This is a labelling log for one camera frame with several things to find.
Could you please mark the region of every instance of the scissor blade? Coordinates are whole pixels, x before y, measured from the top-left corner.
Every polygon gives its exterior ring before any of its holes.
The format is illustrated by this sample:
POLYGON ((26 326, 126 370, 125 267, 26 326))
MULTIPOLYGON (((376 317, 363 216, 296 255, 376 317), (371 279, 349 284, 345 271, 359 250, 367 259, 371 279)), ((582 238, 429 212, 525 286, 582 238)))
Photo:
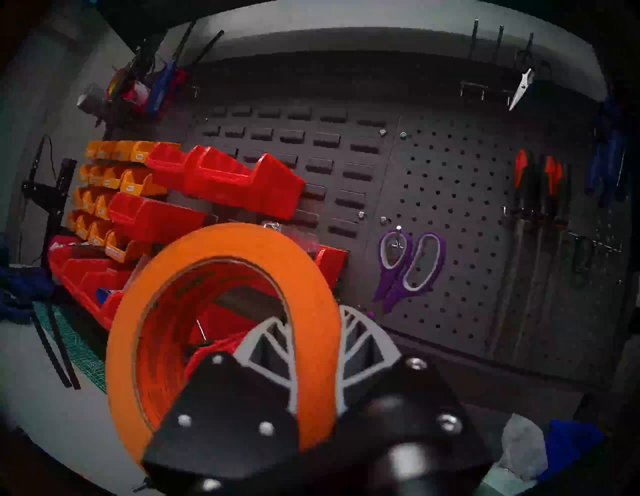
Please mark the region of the scissor blade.
POLYGON ((522 98, 522 95, 524 95, 527 89, 529 89, 529 86, 533 82, 534 74, 535 73, 533 69, 529 69, 527 72, 522 74, 522 80, 520 81, 520 86, 518 86, 518 89, 516 90, 516 93, 513 96, 513 100, 511 100, 511 104, 509 105, 509 111, 513 110, 513 108, 522 98))

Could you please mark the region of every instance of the orange storage bin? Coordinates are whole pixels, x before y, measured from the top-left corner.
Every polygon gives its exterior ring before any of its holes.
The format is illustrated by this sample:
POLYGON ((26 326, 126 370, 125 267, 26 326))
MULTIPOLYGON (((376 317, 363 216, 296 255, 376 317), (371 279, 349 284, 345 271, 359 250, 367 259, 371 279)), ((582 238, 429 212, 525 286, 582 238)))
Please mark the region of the orange storage bin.
POLYGON ((107 236, 113 230, 113 222, 96 219, 89 228, 89 235, 87 241, 94 246, 104 246, 107 241, 107 236))
POLYGON ((78 217, 83 213, 84 212, 82 210, 71 210, 67 214, 67 229, 76 232, 76 222, 78 220, 78 217))
POLYGON ((135 144, 135 141, 116 141, 116 146, 111 153, 111 160, 128 162, 135 144))
POLYGON ((93 214, 100 219, 111 220, 109 218, 109 202, 115 195, 115 191, 106 191, 95 199, 95 210, 93 214))
POLYGON ((99 186, 86 188, 82 195, 82 210, 95 215, 95 203, 100 195, 106 193, 111 193, 113 196, 113 191, 110 189, 100 188, 99 186))
POLYGON ((118 262, 132 262, 151 253, 151 243, 135 241, 112 230, 107 236, 104 253, 118 262))
POLYGON ((169 143, 167 141, 136 141, 136 144, 131 150, 131 161, 141 163, 147 162, 149 153, 158 143, 164 143, 165 145, 173 148, 180 148, 180 143, 169 143))
POLYGON ((88 214, 83 212, 76 219, 76 235, 81 239, 86 239, 89 237, 89 230, 91 229, 91 224, 95 221, 100 220, 95 215, 88 214))
POLYGON ((88 159, 95 159, 98 156, 98 148, 100 147, 101 141, 89 141, 89 144, 84 151, 84 156, 88 159))
POLYGON ((95 165, 89 170, 89 186, 102 186, 102 180, 107 168, 104 165, 95 165))
POLYGON ((116 143, 118 142, 117 141, 101 141, 100 145, 98 146, 98 153, 96 154, 95 158, 101 159, 101 160, 110 159, 111 154, 116 149, 116 143))
POLYGON ((113 167, 107 167, 102 176, 102 185, 105 188, 120 189, 120 181, 122 181, 122 175, 126 170, 131 168, 128 165, 114 165, 113 167))
POLYGON ((166 195, 168 190, 154 182, 152 171, 147 168, 128 169, 122 175, 120 191, 136 196, 166 195))
POLYGON ((91 172, 92 168, 93 164, 83 164, 80 166, 80 169, 78 170, 78 179, 80 180, 80 182, 89 183, 89 173, 91 172))
POLYGON ((82 197, 84 196, 85 192, 87 192, 88 190, 89 190, 88 186, 80 186, 79 188, 75 188, 73 190, 73 193, 71 193, 71 205, 73 206, 73 208, 77 210, 82 209, 83 207, 82 197))

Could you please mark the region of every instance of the scissors handle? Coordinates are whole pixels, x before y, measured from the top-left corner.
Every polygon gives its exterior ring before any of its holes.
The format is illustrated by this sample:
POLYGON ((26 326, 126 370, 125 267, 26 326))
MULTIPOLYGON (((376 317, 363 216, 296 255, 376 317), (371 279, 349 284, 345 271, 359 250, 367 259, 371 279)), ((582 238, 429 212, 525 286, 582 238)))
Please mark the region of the scissors handle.
POLYGON ((429 291, 440 275, 446 259, 447 242, 442 236, 439 236, 434 232, 426 232, 420 235, 415 252, 412 252, 411 256, 407 258, 407 263, 404 264, 402 272, 397 274, 397 278, 392 282, 387 297, 382 302, 384 313, 388 314, 394 308, 396 303, 403 298, 407 298, 408 296, 418 296, 429 291), (419 286, 412 287, 407 281, 407 275, 418 261, 420 253, 422 252, 422 246, 428 239, 435 239, 438 242, 438 255, 436 256, 436 260, 433 263, 433 267, 431 268, 427 278, 419 286))
POLYGON ((400 231, 387 231, 380 238, 380 242, 378 243, 378 261, 380 262, 380 282, 378 283, 378 287, 376 288, 376 292, 373 295, 373 299, 371 301, 380 301, 383 300, 389 289, 393 286, 394 282, 398 278, 402 269, 404 269, 407 260, 410 259, 413 249, 413 241, 411 236, 408 234, 404 234, 404 232, 400 231), (404 247, 402 256, 394 263, 391 264, 389 262, 387 256, 387 241, 392 236, 397 236, 398 238, 402 237, 406 243, 404 247))

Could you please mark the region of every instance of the screw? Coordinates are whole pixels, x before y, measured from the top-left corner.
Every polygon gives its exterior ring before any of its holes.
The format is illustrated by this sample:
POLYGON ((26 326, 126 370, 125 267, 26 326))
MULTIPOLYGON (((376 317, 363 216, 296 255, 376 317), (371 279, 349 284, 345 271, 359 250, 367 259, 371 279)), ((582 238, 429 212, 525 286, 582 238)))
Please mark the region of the screw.
POLYGON ((273 436, 273 434, 275 433, 275 429, 273 427, 273 424, 270 422, 260 422, 258 432, 263 436, 273 436))
POLYGON ((136 487, 131 489, 132 493, 139 493, 140 491, 144 490, 144 489, 151 489, 151 479, 149 479, 148 477, 145 477, 145 480, 142 481, 142 484, 137 485, 136 487))
POLYGON ((437 421, 442 430, 449 434, 459 434, 462 430, 462 422, 451 413, 441 413, 438 415, 437 421))
POLYGON ((209 492, 209 491, 214 491, 216 489, 220 489, 222 487, 222 484, 220 484, 220 481, 217 481, 215 479, 204 479, 202 481, 202 490, 209 492))
POLYGON ((191 427, 191 417, 189 415, 178 415, 178 423, 182 427, 191 427))
POLYGON ((423 371, 427 368, 427 363, 421 358, 407 358, 406 362, 408 367, 411 367, 414 371, 423 371))

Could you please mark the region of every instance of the tape roll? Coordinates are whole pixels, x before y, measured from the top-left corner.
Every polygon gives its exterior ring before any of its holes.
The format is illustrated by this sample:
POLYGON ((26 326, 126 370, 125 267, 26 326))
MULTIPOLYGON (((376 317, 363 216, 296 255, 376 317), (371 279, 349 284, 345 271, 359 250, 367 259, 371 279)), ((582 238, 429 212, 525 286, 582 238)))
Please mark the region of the tape roll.
POLYGON ((272 285, 294 335, 300 449, 335 422, 340 314, 314 261, 286 236, 260 226, 220 224, 192 232, 149 262, 125 293, 107 346, 111 416, 140 462, 184 386, 184 353, 196 316, 239 285, 272 285))

